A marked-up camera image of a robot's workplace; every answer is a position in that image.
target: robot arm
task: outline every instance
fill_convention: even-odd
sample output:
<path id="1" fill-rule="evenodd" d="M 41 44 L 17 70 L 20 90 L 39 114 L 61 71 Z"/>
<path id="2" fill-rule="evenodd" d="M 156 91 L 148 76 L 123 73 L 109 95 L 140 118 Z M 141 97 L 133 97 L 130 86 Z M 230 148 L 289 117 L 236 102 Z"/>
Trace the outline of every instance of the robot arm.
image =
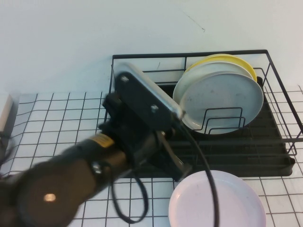
<path id="1" fill-rule="evenodd" d="M 136 176 L 145 162 L 161 168 L 174 180 L 188 175 L 192 168 L 173 153 L 166 137 L 175 128 L 185 130 L 183 112 L 167 94 L 131 65 L 115 72 L 115 93 L 108 94 L 103 106 L 110 121 L 99 128 L 102 133 L 66 149 L 61 155 L 37 164 L 20 174 L 0 180 L 1 227 L 65 227 L 78 207 L 111 185 L 117 214 L 127 223 L 141 221 L 147 213 L 147 192 Z M 192 139 L 192 144 L 200 151 Z M 215 227 L 219 225 L 214 180 L 204 158 L 214 198 Z M 133 173 L 141 188 L 144 210 L 141 218 L 125 216 L 116 201 L 113 182 Z"/>

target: pink plate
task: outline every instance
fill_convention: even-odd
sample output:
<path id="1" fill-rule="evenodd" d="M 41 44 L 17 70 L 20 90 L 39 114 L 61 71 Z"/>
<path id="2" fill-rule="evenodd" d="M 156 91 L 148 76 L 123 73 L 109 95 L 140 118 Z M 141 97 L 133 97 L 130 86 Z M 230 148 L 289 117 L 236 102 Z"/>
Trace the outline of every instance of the pink plate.
<path id="1" fill-rule="evenodd" d="M 220 227 L 266 227 L 256 193 L 240 178 L 212 171 L 219 197 Z M 213 197 L 205 171 L 186 177 L 169 202 L 171 227 L 213 227 Z"/>

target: yellow plate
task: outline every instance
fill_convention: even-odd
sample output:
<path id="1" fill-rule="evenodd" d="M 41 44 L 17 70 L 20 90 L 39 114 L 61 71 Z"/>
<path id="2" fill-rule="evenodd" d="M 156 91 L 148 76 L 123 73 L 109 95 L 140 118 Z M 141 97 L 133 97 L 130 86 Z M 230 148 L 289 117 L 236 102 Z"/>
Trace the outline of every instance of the yellow plate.
<path id="1" fill-rule="evenodd" d="M 224 54 L 224 53 L 207 56 L 203 60 L 200 60 L 200 61 L 192 64 L 190 67 L 188 67 L 185 70 L 184 73 L 190 71 L 193 67 L 195 67 L 197 65 L 200 65 L 205 62 L 210 62 L 210 61 L 227 61 L 227 62 L 231 62 L 231 63 L 237 64 L 237 65 L 240 65 L 251 74 L 254 81 L 257 81 L 256 72 L 254 71 L 253 67 L 247 61 L 244 61 L 242 58 L 238 58 L 236 56 L 233 56 L 230 54 Z"/>

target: yellow label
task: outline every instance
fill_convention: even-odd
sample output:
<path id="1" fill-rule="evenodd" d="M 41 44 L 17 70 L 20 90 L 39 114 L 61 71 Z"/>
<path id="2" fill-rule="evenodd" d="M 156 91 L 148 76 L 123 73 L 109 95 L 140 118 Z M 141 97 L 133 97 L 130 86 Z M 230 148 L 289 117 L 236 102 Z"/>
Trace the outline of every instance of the yellow label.
<path id="1" fill-rule="evenodd" d="M 108 148 L 109 146 L 113 145 L 115 142 L 108 137 L 107 135 L 104 134 L 98 134 L 90 138 L 91 140 L 95 141 L 98 143 L 100 146 L 104 148 Z"/>

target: white object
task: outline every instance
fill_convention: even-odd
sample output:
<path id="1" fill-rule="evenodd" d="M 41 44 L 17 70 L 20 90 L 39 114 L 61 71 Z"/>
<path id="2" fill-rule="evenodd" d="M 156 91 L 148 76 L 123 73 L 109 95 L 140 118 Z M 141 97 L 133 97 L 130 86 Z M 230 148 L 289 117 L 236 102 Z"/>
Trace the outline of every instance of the white object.
<path id="1" fill-rule="evenodd" d="M 0 131 L 4 131 L 12 105 L 13 100 L 9 94 L 0 94 Z"/>
<path id="2" fill-rule="evenodd" d="M 256 193 L 240 178 L 212 171 L 216 184 L 220 227 L 265 227 L 266 214 Z M 205 171 L 186 177 L 169 202 L 171 227 L 213 227 L 214 205 Z"/>
<path id="3" fill-rule="evenodd" d="M 180 103 L 182 96 L 190 85 L 210 73 L 215 73 L 219 71 L 232 71 L 252 78 L 251 74 L 246 69 L 237 64 L 233 64 L 227 61 L 205 62 L 195 66 L 190 71 L 182 75 L 181 79 L 178 81 L 174 89 L 174 93 L 172 96 L 173 99 L 177 103 Z"/>
<path id="4" fill-rule="evenodd" d="M 223 134 L 247 125 L 258 115 L 263 105 L 263 92 L 253 79 L 222 71 L 192 84 L 179 105 L 186 112 L 183 122 L 190 129 Z"/>

